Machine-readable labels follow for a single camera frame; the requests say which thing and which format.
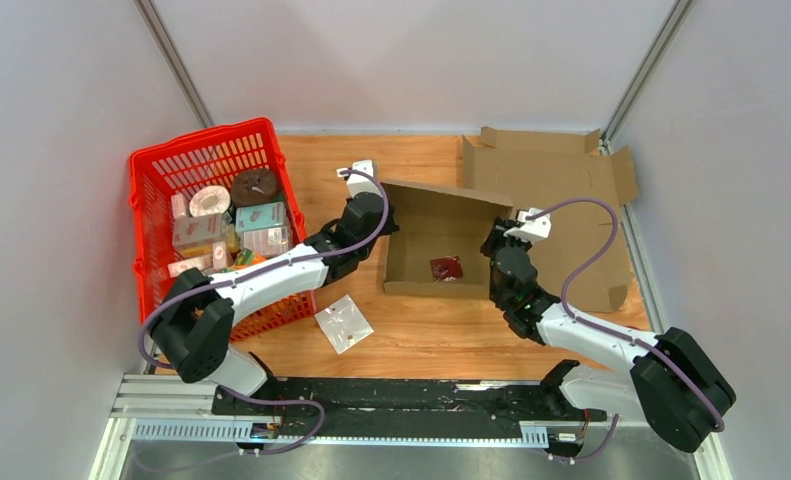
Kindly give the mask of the brown cardboard box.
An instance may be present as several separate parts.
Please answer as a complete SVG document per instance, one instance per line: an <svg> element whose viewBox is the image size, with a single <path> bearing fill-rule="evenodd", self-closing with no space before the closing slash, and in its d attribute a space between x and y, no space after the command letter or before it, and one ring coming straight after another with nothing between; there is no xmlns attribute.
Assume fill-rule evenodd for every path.
<svg viewBox="0 0 791 480"><path fill-rule="evenodd" d="M480 253L495 218L510 216L510 196L405 181L382 183L399 230L388 240L383 291L387 295L486 300L489 260ZM435 282L429 261L459 256L463 277Z"/></svg>

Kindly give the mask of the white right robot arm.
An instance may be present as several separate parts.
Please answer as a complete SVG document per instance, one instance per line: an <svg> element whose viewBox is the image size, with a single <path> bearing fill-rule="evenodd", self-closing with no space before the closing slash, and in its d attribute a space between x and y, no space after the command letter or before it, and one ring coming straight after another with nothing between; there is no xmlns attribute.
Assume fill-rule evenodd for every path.
<svg viewBox="0 0 791 480"><path fill-rule="evenodd" d="M672 447L695 452L723 431L737 395L700 344L676 327L662 334L621 327L565 306L537 282L535 236L521 221L495 218L480 247L489 259L489 298L518 337L575 351L603 365L564 360L543 379L550 416L595 409L643 419Z"/></svg>

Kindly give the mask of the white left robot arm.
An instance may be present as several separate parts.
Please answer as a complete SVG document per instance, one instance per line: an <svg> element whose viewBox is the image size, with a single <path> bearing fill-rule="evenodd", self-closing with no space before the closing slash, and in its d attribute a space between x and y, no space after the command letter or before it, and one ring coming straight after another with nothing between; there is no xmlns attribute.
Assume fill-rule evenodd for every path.
<svg viewBox="0 0 791 480"><path fill-rule="evenodd" d="M276 387L252 354L231 345L233 328L279 300L350 275L369 257L376 239L396 229L387 196L361 192L347 201L340 218L285 254L213 276L185 271L145 320L142 333L183 382L208 380L238 394L250 413L265 414L275 405Z"/></svg>

